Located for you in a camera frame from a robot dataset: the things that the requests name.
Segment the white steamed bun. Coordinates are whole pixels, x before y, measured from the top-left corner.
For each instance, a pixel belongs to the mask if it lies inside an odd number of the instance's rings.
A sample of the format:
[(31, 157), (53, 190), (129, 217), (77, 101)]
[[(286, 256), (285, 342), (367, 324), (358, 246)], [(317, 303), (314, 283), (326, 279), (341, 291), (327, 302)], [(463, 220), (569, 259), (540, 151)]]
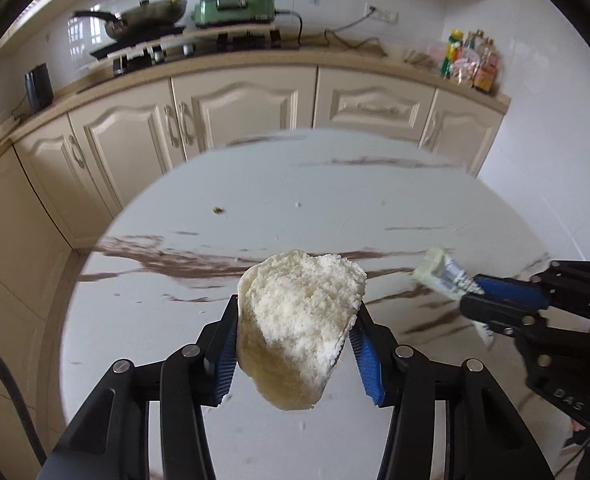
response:
[(282, 411), (321, 399), (360, 310), (366, 273), (335, 254), (273, 255), (237, 283), (236, 358), (260, 396)]

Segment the pale wrapper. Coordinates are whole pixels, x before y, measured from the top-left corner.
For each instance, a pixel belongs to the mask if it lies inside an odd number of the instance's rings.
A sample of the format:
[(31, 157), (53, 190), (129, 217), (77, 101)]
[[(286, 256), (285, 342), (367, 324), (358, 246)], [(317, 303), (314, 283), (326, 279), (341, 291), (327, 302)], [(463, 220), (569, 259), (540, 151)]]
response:
[(412, 278), (453, 301), (460, 301), (467, 294), (485, 293), (470, 274), (441, 247), (431, 247), (425, 252), (423, 260), (414, 269)]

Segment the white marble round table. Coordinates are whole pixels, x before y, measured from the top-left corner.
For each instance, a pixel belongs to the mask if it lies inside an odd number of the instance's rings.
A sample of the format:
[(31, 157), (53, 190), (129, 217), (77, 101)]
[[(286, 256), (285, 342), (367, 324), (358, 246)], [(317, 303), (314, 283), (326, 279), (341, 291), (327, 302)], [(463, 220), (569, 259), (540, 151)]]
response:
[(93, 248), (64, 325), (63, 413), (74, 416), (112, 362), (156, 362), (193, 342), (250, 266), (300, 249), (365, 270), (366, 306), (398, 341), (435, 361), (481, 360), (555, 463), (568, 419), (526, 388), (513, 341), (486, 346), (455, 304), (413, 281), (434, 246), (497, 276), (526, 278), (549, 260), (499, 196), (399, 141), (297, 130), (201, 154), (135, 197)]

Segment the cream base cabinets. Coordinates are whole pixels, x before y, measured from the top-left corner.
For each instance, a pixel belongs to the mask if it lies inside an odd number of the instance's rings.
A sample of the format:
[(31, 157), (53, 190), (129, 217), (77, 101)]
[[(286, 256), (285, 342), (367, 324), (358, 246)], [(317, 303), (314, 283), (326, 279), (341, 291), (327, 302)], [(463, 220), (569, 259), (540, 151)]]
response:
[(0, 353), (44, 444), (63, 429), (58, 345), (72, 278), (135, 196), (210, 148), (332, 127), (477, 174), (508, 107), (429, 76), (252, 65), (113, 82), (0, 142)]

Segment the condiment bottles group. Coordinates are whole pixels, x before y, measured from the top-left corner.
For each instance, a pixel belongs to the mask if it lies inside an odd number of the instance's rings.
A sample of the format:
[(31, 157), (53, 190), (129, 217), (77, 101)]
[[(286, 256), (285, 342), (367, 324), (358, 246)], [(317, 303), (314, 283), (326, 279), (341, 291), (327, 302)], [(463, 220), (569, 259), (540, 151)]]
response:
[(452, 29), (440, 74), (458, 86), (493, 94), (500, 72), (500, 53), (494, 39), (481, 30), (464, 34)]

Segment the black gas stove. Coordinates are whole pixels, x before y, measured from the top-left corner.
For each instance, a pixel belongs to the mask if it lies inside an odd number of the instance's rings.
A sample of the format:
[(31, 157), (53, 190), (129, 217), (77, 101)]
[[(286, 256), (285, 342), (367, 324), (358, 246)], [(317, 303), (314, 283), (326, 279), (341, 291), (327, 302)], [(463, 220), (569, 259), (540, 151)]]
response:
[(131, 41), (120, 47), (119, 44), (98, 49), (91, 53), (93, 61), (80, 68), (81, 73), (93, 73), (100, 68), (110, 67), (117, 74), (123, 74), (124, 68), (117, 68), (123, 60), (143, 59), (143, 66), (154, 66), (178, 58), (189, 58), (200, 44), (206, 44), (210, 50), (225, 51), (235, 38), (251, 40), (252, 38), (270, 40), (275, 44), (281, 39), (275, 24), (243, 24), (225, 27), (189, 30), (176, 35), (162, 36), (148, 41)]

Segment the black box on counter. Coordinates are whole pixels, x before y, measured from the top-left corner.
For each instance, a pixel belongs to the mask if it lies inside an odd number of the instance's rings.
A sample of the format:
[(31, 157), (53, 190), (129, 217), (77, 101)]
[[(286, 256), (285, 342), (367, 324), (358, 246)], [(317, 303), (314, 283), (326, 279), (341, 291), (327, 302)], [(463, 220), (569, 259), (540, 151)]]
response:
[(39, 113), (53, 103), (54, 93), (48, 66), (45, 63), (25, 73), (24, 79), (28, 104), (33, 114)]

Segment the black frying pan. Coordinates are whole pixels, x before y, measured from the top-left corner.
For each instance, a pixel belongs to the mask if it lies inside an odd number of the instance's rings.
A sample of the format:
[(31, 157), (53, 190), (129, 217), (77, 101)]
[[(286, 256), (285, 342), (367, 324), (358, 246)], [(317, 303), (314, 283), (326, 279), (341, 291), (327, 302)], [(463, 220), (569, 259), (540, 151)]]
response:
[(182, 18), (186, 0), (141, 0), (134, 8), (113, 14), (108, 11), (78, 10), (73, 18), (97, 18), (104, 22), (106, 35), (120, 40), (134, 32), (156, 27), (173, 27)]

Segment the green electric cooker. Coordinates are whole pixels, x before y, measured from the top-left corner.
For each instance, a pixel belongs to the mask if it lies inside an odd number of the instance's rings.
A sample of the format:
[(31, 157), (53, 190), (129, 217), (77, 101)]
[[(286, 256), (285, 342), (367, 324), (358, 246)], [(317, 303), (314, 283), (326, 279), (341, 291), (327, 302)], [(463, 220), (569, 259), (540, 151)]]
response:
[(275, 0), (199, 0), (191, 19), (196, 27), (209, 28), (270, 24), (275, 15)]

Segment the wall power outlet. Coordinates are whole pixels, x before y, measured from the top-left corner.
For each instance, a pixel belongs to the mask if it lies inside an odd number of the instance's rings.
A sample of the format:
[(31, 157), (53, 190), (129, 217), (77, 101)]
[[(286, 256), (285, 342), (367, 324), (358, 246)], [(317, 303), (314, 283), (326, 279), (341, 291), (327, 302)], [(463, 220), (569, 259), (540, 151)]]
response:
[(374, 6), (374, 4), (367, 4), (365, 7), (364, 16), (370, 20), (379, 21), (389, 25), (398, 23), (399, 13), (388, 9)]

